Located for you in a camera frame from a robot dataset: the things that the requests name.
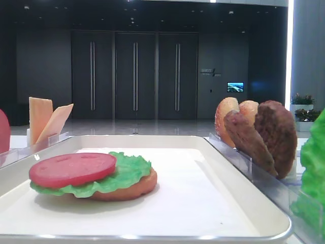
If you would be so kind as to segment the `brown meat patty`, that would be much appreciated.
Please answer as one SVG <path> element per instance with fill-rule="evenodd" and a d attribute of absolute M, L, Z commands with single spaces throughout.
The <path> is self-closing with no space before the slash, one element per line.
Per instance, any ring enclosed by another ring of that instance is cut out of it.
<path fill-rule="evenodd" d="M 298 140 L 293 114 L 280 102 L 268 100 L 258 105 L 254 127 L 273 157 L 277 178 L 287 177 L 294 164 Z"/>
<path fill-rule="evenodd" d="M 236 149 L 250 156 L 256 165 L 270 175 L 277 177 L 273 157 L 260 134 L 249 124 L 249 120 L 237 110 L 228 112 L 223 120 L 225 130 Z"/>

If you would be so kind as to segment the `green lettuce leaf on tray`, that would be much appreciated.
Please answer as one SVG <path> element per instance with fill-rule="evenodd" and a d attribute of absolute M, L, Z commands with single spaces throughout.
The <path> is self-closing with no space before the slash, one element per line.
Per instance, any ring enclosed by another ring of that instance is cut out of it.
<path fill-rule="evenodd" d="M 123 152 L 111 151 L 107 154 L 117 158 L 115 172 L 103 179 L 88 182 L 80 186 L 66 186 L 63 188 L 52 189 L 37 186 L 30 180 L 30 187 L 38 193 L 54 196 L 72 194 L 76 198 L 86 198 L 92 196 L 96 191 L 109 193 L 118 189 L 128 188 L 143 176 L 150 174 L 151 162 L 146 161 L 142 156 L 126 156 Z"/>

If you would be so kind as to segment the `red tomato slice on tray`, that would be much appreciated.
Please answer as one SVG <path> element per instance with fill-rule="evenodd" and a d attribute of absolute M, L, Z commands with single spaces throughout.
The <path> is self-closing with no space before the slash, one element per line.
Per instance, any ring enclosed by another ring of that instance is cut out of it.
<path fill-rule="evenodd" d="M 58 189 L 80 186 L 100 180 L 115 172 L 117 158 L 103 153 L 75 153 L 42 160 L 29 170 L 31 182 L 37 186 Z"/>

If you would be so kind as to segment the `orange cheese slice right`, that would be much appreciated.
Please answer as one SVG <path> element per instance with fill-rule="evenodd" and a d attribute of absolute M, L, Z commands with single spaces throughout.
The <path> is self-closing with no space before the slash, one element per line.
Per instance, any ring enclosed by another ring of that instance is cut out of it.
<path fill-rule="evenodd" d="M 42 142 L 45 139 L 53 136 L 60 135 L 65 122 L 67 121 L 74 104 L 57 107 L 47 122 L 45 128 L 38 137 L 36 143 Z"/>

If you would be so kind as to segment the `orange cheese slice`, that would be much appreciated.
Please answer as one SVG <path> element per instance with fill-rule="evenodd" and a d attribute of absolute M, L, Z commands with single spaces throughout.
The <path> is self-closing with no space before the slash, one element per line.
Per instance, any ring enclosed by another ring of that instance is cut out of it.
<path fill-rule="evenodd" d="M 51 99 L 29 97 L 30 145 L 36 144 L 53 113 Z"/>
<path fill-rule="evenodd" d="M 65 122 L 67 121 L 74 104 L 57 107 L 47 122 L 45 128 L 38 137 L 36 143 L 42 142 L 45 139 L 53 136 L 60 135 Z"/>

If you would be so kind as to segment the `orange cheese slice left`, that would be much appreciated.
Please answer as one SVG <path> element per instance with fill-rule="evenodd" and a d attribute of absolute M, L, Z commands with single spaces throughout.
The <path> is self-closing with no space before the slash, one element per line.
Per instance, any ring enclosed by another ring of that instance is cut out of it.
<path fill-rule="evenodd" d="M 30 145 L 36 144 L 53 113 L 51 99 L 29 97 Z"/>

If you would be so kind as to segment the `red tomato slice in holder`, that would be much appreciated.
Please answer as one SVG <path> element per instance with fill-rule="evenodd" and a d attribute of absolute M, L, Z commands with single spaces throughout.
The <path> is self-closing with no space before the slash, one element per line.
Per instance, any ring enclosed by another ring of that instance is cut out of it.
<path fill-rule="evenodd" d="M 0 153 L 10 149 L 11 130 L 7 116 L 0 110 Z"/>

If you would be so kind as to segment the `green lettuce leaf in holder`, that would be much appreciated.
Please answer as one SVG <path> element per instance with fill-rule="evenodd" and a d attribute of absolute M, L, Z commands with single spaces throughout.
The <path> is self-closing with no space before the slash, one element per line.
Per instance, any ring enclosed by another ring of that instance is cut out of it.
<path fill-rule="evenodd" d="M 310 130 L 310 137 L 301 147 L 302 193 L 291 210 L 324 237 L 324 111 Z"/>

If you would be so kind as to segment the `bottom bun slice on tray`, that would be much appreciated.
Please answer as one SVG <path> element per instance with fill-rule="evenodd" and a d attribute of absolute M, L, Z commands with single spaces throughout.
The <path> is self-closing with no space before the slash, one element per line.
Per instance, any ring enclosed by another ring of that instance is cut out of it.
<path fill-rule="evenodd" d="M 154 190 L 157 184 L 157 173 L 151 167 L 150 174 L 143 176 L 136 184 L 125 188 L 118 189 L 109 193 L 101 193 L 96 191 L 92 196 L 86 197 L 98 201 L 127 201 L 139 198 Z"/>

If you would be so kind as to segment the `dark triple door panels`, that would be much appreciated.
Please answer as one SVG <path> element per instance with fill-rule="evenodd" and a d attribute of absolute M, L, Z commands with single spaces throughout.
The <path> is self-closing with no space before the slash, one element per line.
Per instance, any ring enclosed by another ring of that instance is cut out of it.
<path fill-rule="evenodd" d="M 195 119 L 198 35 L 72 33 L 73 117 Z"/>

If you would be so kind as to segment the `white rectangular tray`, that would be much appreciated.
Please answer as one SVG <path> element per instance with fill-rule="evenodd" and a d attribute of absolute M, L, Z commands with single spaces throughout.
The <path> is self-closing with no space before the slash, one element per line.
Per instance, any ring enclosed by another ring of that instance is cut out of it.
<path fill-rule="evenodd" d="M 154 191 L 101 202 L 38 194 L 28 171 L 57 155 L 142 156 Z M 197 136 L 75 136 L 1 169 L 1 243 L 285 243 L 290 217 Z"/>

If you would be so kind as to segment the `potted plants in white planter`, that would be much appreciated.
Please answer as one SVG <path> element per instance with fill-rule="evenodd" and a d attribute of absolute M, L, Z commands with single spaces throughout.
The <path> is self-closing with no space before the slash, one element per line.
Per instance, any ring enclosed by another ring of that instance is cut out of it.
<path fill-rule="evenodd" d="M 299 132 L 309 132 L 321 111 L 314 109 L 314 99 L 311 95 L 295 94 L 291 99 L 290 111 L 296 121 Z"/>

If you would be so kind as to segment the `wall display screen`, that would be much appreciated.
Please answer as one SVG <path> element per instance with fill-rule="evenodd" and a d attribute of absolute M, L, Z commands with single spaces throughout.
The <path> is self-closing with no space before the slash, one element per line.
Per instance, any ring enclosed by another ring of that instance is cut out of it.
<path fill-rule="evenodd" d="M 228 82 L 227 92 L 229 93 L 243 93 L 244 83 L 243 82 Z"/>

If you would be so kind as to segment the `clear acrylic right holder rail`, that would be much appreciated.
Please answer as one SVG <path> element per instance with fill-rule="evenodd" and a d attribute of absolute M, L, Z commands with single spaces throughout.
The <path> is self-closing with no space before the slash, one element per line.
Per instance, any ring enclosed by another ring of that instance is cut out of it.
<path fill-rule="evenodd" d="M 208 141 L 265 196 L 288 214 L 294 236 L 300 243 L 324 243 L 324 207 L 301 190 L 300 174 L 278 180 L 252 162 L 246 154 L 232 149 L 210 133 Z"/>

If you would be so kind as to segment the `clear acrylic holder rail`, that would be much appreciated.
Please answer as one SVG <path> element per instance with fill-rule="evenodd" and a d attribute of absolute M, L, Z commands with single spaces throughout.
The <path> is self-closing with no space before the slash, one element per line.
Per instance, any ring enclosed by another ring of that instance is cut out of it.
<path fill-rule="evenodd" d="M 294 236 L 300 243 L 324 243 L 324 207 L 301 190 L 300 174 L 278 180 L 252 162 L 246 154 L 232 149 L 210 133 L 208 141 L 265 196 L 288 214 Z"/>
<path fill-rule="evenodd" d="M 1 168 L 17 162 L 20 159 L 36 154 L 43 149 L 47 149 L 52 145 L 55 145 L 65 139 L 70 138 L 69 132 L 65 132 L 60 135 L 50 136 L 48 139 L 43 140 L 32 146 L 27 146 L 27 136 L 15 135 L 11 136 L 10 142 L 14 147 L 10 148 L 8 152 L 1 154 Z"/>

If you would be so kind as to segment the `clear acrylic left holder rail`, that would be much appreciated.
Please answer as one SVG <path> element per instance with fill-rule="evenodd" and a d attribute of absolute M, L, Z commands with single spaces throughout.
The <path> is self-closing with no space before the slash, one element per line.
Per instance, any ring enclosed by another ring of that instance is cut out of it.
<path fill-rule="evenodd" d="M 47 149 L 52 145 L 55 145 L 65 139 L 70 138 L 69 132 L 65 132 L 60 135 L 50 136 L 48 139 L 43 140 L 32 146 L 27 146 L 27 136 L 15 135 L 11 136 L 10 142 L 14 147 L 10 148 L 8 152 L 1 154 L 1 168 L 17 162 L 20 159 L 36 154 L 43 149 Z"/>

